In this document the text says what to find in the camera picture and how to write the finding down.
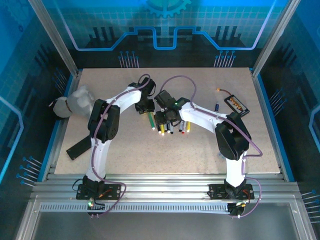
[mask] aluminum frame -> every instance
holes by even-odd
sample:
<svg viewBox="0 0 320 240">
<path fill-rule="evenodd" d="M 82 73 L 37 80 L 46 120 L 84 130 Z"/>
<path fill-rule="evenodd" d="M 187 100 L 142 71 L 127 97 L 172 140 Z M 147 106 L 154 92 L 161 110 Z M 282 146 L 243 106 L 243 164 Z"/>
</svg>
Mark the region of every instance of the aluminum frame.
<svg viewBox="0 0 320 240">
<path fill-rule="evenodd" d="M 81 178 L 82 175 L 56 175 L 54 168 L 54 166 L 50 168 L 46 182 L 35 184 L 16 237 L 17 240 L 32 239 L 43 204 L 55 206 L 61 203 L 72 205 L 87 202 L 76 200 L 76 192 L 71 188 L 75 180 Z M 289 204 L 300 239 L 316 239 L 297 183 L 285 182 L 279 174 L 267 176 L 265 174 L 248 174 L 248 176 L 260 179 L 263 189 L 261 204 Z M 170 203 L 177 207 L 186 204 L 208 206 L 228 203 L 227 200 L 210 200 L 207 195 L 208 184 L 222 184 L 225 177 L 224 174 L 122 174 L 107 176 L 110 180 L 121 180 L 127 184 L 127 193 L 121 200 L 123 204 L 140 203 L 140 206 L 148 206 L 151 203 Z M 259 186 L 254 181 L 249 180 L 248 183 L 252 184 L 255 193 L 259 192 Z M 113 201 L 105 200 L 103 202 L 110 204 Z M 56 210 L 50 212 L 70 211 L 57 207 Z"/>
<path fill-rule="evenodd" d="M 268 60 L 272 50 L 276 46 L 279 38 L 284 33 L 284 30 L 288 25 L 291 17 L 294 15 L 300 1 L 301 0 L 290 0 L 290 2 L 288 2 L 287 5 L 285 6 L 277 25 L 274 27 L 268 41 L 264 45 L 261 53 L 259 54 L 253 66 L 253 76 L 255 78 L 259 75 L 261 69 L 263 68 L 266 61 Z"/>
<path fill-rule="evenodd" d="M 60 54 L 62 60 L 67 66 L 68 70 L 72 76 L 77 76 L 79 70 L 71 57 L 62 37 L 59 34 L 58 29 L 56 28 L 54 22 L 52 21 L 47 9 L 45 8 L 41 0 L 28 0 L 31 7 L 33 8 L 35 14 L 40 20 L 42 26 L 44 27 L 46 33 L 49 35 L 53 45 Z"/>
</svg>

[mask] grid pattern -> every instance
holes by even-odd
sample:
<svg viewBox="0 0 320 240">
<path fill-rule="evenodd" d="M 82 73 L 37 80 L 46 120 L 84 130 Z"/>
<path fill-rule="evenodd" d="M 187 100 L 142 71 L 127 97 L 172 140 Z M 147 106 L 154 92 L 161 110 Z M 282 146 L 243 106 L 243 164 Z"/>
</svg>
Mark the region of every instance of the grid pattern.
<svg viewBox="0 0 320 240">
<path fill-rule="evenodd" d="M 129 32 L 130 27 L 151 26 L 160 27 L 161 35 L 158 38 L 169 38 L 169 28 L 176 26 L 197 26 L 214 37 L 218 26 L 229 26 L 226 39 L 231 37 L 231 29 L 237 26 L 235 35 L 241 34 L 241 41 L 246 47 L 251 47 L 266 19 L 270 7 L 223 7 L 223 6 L 189 6 L 180 14 L 173 17 L 156 17 L 149 10 L 138 7 L 102 7 L 102 8 L 64 8 L 62 14 L 71 30 L 71 33 L 80 48 L 85 48 L 90 41 L 89 35 L 94 36 L 93 27 L 113 27 L 114 35 L 119 38 Z M 283 7 L 275 7 L 262 33 L 258 48 L 261 48 L 272 31 Z M 62 38 L 68 47 L 72 47 L 69 36 L 55 9 L 49 13 L 59 29 Z M 223 31 L 218 39 L 223 38 Z"/>
<path fill-rule="evenodd" d="M 43 30 L 37 17 L 34 17 L 19 40 L 5 68 L 0 74 L 0 95 L 9 103 L 15 104 L 27 75 L 38 76 L 41 67 L 34 61 L 40 44 L 51 45 L 47 33 Z M 0 132 L 11 110 L 0 102 Z"/>
</svg>

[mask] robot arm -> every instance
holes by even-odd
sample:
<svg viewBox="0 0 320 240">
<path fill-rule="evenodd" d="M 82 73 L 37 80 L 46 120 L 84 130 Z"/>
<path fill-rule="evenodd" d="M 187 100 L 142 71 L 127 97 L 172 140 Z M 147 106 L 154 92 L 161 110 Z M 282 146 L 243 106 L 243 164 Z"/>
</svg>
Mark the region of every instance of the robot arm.
<svg viewBox="0 0 320 240">
<path fill-rule="evenodd" d="M 96 149 L 93 156 L 93 165 L 97 175 L 101 178 L 104 178 L 106 175 L 105 168 L 107 161 L 107 153 L 112 139 L 114 139 L 114 137 L 118 133 L 120 114 L 133 104 L 135 104 L 135 108 L 140 113 L 155 109 L 153 101 L 148 99 L 149 94 L 155 87 L 155 82 L 152 79 L 150 79 L 149 83 L 145 87 L 139 90 L 134 90 L 138 87 L 145 85 L 148 80 L 149 79 L 146 77 L 142 81 L 142 83 L 131 83 L 122 92 L 126 94 L 120 93 L 117 95 L 120 96 L 122 94 L 122 96 L 119 98 L 115 96 L 107 100 L 98 99 L 94 103 L 90 120 L 88 122 L 88 129 L 90 131 L 92 146 L 91 159 L 94 149 L 93 146 L 96 145 Z M 107 111 L 107 118 L 102 121 L 101 126 L 99 127 L 99 130 L 97 132 L 96 144 L 96 140 L 94 139 L 95 131 L 98 127 L 99 121 L 101 120 L 103 112 L 110 103 L 112 103 L 112 105 L 109 107 Z M 93 172 L 91 164 L 82 180 L 82 183 L 86 185 L 87 188 L 91 189 L 93 192 L 99 192 L 99 185 L 104 184 Z"/>
<path fill-rule="evenodd" d="M 235 112 L 226 115 L 212 112 L 195 104 L 192 106 L 190 100 L 183 97 L 175 100 L 166 90 L 161 91 L 154 99 L 162 108 L 162 111 L 155 113 L 155 119 L 159 125 L 183 120 L 216 134 L 219 150 L 226 159 L 225 191 L 230 198 L 235 199 L 246 185 L 242 165 L 249 142 L 230 124 L 218 117 L 229 119 L 251 138 L 240 115 Z"/>
</svg>

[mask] wire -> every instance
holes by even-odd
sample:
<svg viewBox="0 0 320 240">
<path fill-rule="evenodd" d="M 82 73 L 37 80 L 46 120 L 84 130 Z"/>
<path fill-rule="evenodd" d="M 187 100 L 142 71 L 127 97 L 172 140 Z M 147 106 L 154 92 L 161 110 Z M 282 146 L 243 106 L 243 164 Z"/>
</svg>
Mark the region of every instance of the wire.
<svg viewBox="0 0 320 240">
<path fill-rule="evenodd" d="M 218 92 L 221 91 L 221 92 L 225 92 L 225 93 L 227 93 L 227 94 L 229 94 L 229 95 L 232 95 L 229 91 L 224 90 L 224 89 L 219 88 L 219 87 L 218 87 L 216 90 L 217 90 Z"/>
<path fill-rule="evenodd" d="M 133 91 L 140 90 L 140 89 L 144 88 L 144 87 L 150 82 L 150 78 L 151 78 L 150 75 L 147 74 L 147 73 L 145 73 L 145 74 L 143 74 L 143 75 L 139 78 L 138 83 L 140 82 L 140 80 L 141 80 L 144 76 L 147 76 L 147 77 L 148 77 L 148 81 L 147 81 L 145 84 L 143 84 L 143 85 L 141 85 L 141 86 L 139 86 L 139 87 L 130 89 L 130 90 L 128 90 L 128 91 L 124 91 L 124 92 L 120 93 L 119 95 L 117 95 L 117 96 L 108 104 L 108 106 L 105 108 L 103 114 L 101 115 L 101 118 L 100 118 L 100 120 L 99 120 L 99 122 L 98 122 L 98 124 L 97 124 L 97 126 L 96 126 L 95 131 L 94 131 L 93 138 L 94 138 L 95 144 L 94 144 L 94 147 L 93 147 L 93 149 L 92 149 L 92 155 L 91 155 L 91 168 L 92 168 L 92 172 L 94 173 L 94 175 L 95 175 L 98 179 L 100 179 L 101 181 L 103 181 L 103 182 L 105 182 L 105 183 L 109 183 L 109 184 L 120 184 L 121 186 L 124 187 L 124 190 L 123 190 L 122 194 L 120 195 L 119 199 L 118 199 L 107 211 L 99 214 L 100 216 L 105 215 L 105 214 L 109 213 L 112 209 L 114 209 L 114 207 L 119 203 L 119 201 L 120 201 L 120 200 L 123 198 L 123 196 L 125 195 L 125 192 L 126 192 L 126 190 L 127 190 L 127 185 L 126 185 L 125 183 L 123 183 L 123 182 L 116 182 L 116 181 L 106 180 L 106 179 L 100 177 L 100 176 L 98 175 L 98 173 L 96 172 L 94 159 L 95 159 L 96 149 L 97 149 L 97 146 L 98 146 L 97 134 L 98 134 L 98 131 L 99 131 L 99 129 L 100 129 L 100 126 L 101 126 L 103 120 L 105 119 L 105 116 L 106 116 L 109 108 L 112 106 L 112 104 L 114 104 L 114 103 L 116 102 L 116 100 L 118 100 L 121 96 L 123 96 L 123 95 L 125 95 L 125 94 L 128 94 L 128 93 L 130 93 L 130 92 L 133 92 Z"/>
<path fill-rule="evenodd" d="M 72 185 L 72 190 L 73 190 L 73 191 L 76 191 L 76 192 L 78 191 L 77 189 L 74 189 L 74 186 L 75 186 L 76 183 L 79 182 L 80 180 L 82 180 L 82 178 L 79 178 L 79 179 L 75 180 L 75 182 L 73 183 L 73 185 Z"/>
<path fill-rule="evenodd" d="M 181 120 L 180 120 L 180 121 L 178 121 L 178 123 L 177 123 L 177 124 L 173 125 L 173 124 L 171 123 L 171 125 L 172 125 L 173 127 L 176 127 L 176 126 L 178 126 L 180 123 L 181 123 Z"/>
</svg>

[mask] speckled work surface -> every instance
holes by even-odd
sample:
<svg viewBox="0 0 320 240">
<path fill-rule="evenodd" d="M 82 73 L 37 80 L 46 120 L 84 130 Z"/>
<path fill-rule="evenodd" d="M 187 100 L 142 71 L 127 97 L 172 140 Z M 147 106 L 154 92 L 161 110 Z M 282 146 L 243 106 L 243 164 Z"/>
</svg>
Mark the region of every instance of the speckled work surface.
<svg viewBox="0 0 320 240">
<path fill-rule="evenodd" d="M 122 92 L 128 84 L 149 73 L 156 82 L 156 93 L 168 78 L 187 75 L 195 80 L 197 93 L 194 102 L 209 110 L 220 103 L 219 112 L 232 110 L 225 104 L 226 89 L 244 105 L 250 113 L 242 118 L 252 140 L 261 148 L 263 157 L 250 158 L 246 162 L 247 173 L 278 173 L 279 168 L 255 87 L 248 68 L 104 68 L 84 69 L 80 85 L 86 84 L 95 98 L 109 99 Z M 184 78 L 167 83 L 165 88 L 176 99 L 190 98 L 194 87 Z M 90 165 L 88 150 L 74 161 L 66 150 L 89 134 L 88 120 L 70 117 L 55 168 L 56 174 L 84 174 Z M 256 151 L 249 148 L 249 154 Z M 119 131 L 112 141 L 106 164 L 108 174 L 184 174 L 226 173 L 226 162 L 219 156 L 216 136 L 195 124 L 188 134 L 182 135 L 175 128 L 174 134 L 161 136 L 152 130 L 148 116 L 139 115 L 134 105 L 120 115 Z"/>
</svg>

